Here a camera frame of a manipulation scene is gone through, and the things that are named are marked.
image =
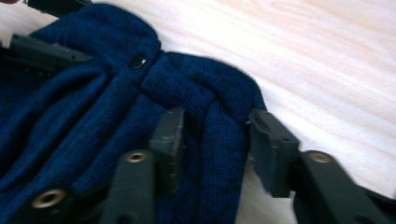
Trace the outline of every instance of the navy blue knit fabric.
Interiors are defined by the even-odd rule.
[[[91,54],[52,78],[0,68],[0,223],[47,186],[81,194],[111,179],[119,156],[145,148],[166,109],[186,109],[181,183],[159,223],[234,223],[260,89],[211,59],[163,52],[155,32],[117,7],[84,7],[32,34]],[[144,53],[147,62],[129,66]]]

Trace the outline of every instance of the wood grain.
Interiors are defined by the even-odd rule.
[[[392,0],[126,1],[163,48],[234,64],[303,142],[334,155],[354,180],[396,197],[396,2]],[[0,38],[54,21],[0,7]],[[247,167],[236,223],[295,223]]]

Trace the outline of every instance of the black button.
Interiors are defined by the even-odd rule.
[[[148,57],[145,53],[138,53],[134,57],[132,57],[131,61],[129,62],[129,66],[133,69],[137,69],[143,66],[148,60]]]

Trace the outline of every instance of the knitted sweater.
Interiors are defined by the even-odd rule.
[[[177,106],[186,110],[181,180],[158,199],[158,223],[234,223],[248,114],[265,109],[250,77],[164,52],[149,25],[105,4],[31,36],[94,59],[51,78],[0,67],[0,223],[47,186],[82,194],[109,181],[120,155],[145,148],[163,112]]]

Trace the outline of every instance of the clip jaw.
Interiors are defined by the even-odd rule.
[[[184,147],[183,122],[183,109],[178,107],[166,111],[148,142],[148,148],[158,162],[157,191],[162,196],[171,196],[177,190]]]
[[[271,113],[252,109],[249,119],[254,171],[274,198],[289,198],[290,164],[299,157],[299,140]]]
[[[0,65],[45,77],[92,59],[92,56],[75,49],[21,35],[11,37],[8,49],[0,49]]]
[[[41,12],[54,17],[62,17],[72,11],[78,11],[82,7],[92,4],[91,0],[24,0],[28,7],[35,8]]]

